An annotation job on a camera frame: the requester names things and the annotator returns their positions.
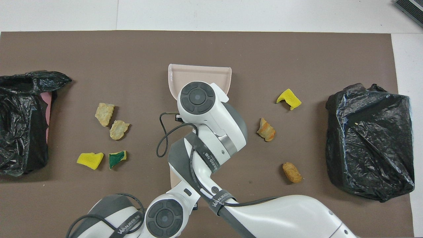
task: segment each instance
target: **black velcro strap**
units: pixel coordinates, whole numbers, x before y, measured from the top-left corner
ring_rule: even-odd
[[[216,172],[220,168],[220,163],[217,161],[214,154],[196,134],[190,133],[186,135],[185,138],[207,164],[212,173]]]
[[[140,211],[137,211],[132,214],[128,219],[126,219],[119,227],[117,227],[113,234],[109,236],[109,238],[122,238],[139,222],[141,222],[141,226],[143,224],[143,221],[144,215]]]
[[[220,208],[225,204],[225,202],[230,199],[234,198],[232,194],[230,194],[228,191],[222,189],[219,192],[217,192],[210,200],[209,207],[210,209],[217,215]]]

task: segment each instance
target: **trash bag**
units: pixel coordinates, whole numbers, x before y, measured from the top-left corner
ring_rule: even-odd
[[[34,71],[0,77],[0,174],[19,176],[47,164],[47,103],[42,92],[72,80],[60,73]]]
[[[326,109],[326,163],[335,186],[380,202],[414,190],[409,97],[358,83],[330,96]]]

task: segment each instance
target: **white table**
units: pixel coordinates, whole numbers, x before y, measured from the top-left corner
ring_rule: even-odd
[[[391,0],[0,1],[0,31],[41,30],[391,33],[398,91],[411,97],[416,187],[410,201],[414,235],[423,236],[423,28]]]

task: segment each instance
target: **brown table surface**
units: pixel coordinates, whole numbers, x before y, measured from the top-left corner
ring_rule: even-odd
[[[213,179],[238,201],[303,194],[361,237],[413,236],[408,195],[386,203],[364,199],[336,188],[326,173],[327,98],[354,83],[397,92],[389,34],[81,31],[1,34],[0,75],[46,69],[74,81],[52,108],[48,165],[0,177],[0,237],[63,237],[103,196],[126,192],[147,207],[170,188],[167,160],[155,154],[163,136],[158,116],[177,110],[169,64],[232,68],[229,102],[247,124],[248,143]],[[275,104],[287,88],[302,100],[293,111]],[[120,141],[94,117],[99,102],[117,105],[112,119],[132,124]],[[261,117],[277,131],[272,142],[256,134]],[[165,124],[177,125],[172,116]],[[80,153],[122,150],[128,160],[112,170],[107,155],[95,171],[76,164]],[[287,161],[300,170],[301,183],[283,175]],[[181,237],[238,235],[200,201]]]

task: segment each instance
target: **snack piece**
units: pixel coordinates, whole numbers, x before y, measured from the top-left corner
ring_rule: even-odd
[[[88,166],[92,169],[97,169],[100,162],[103,159],[104,154],[103,153],[82,153],[77,160],[77,163],[83,164],[85,166]]]
[[[123,137],[126,130],[128,130],[129,123],[124,121],[117,120],[113,123],[112,128],[110,129],[110,137],[113,140],[119,140]]]
[[[301,101],[294,95],[294,93],[287,89],[276,100],[276,103],[285,100],[291,106],[291,110],[301,105]]]
[[[276,131],[270,126],[264,118],[260,120],[260,128],[257,133],[264,138],[265,141],[269,142],[275,137]]]
[[[109,168],[112,169],[113,166],[122,160],[126,160],[126,150],[109,154]]]
[[[109,124],[114,109],[115,105],[113,104],[99,103],[96,111],[96,118],[102,126],[106,127]]]
[[[286,162],[282,165],[283,172],[289,181],[293,183],[299,183],[302,180],[301,174],[299,174],[298,169],[290,162]]]

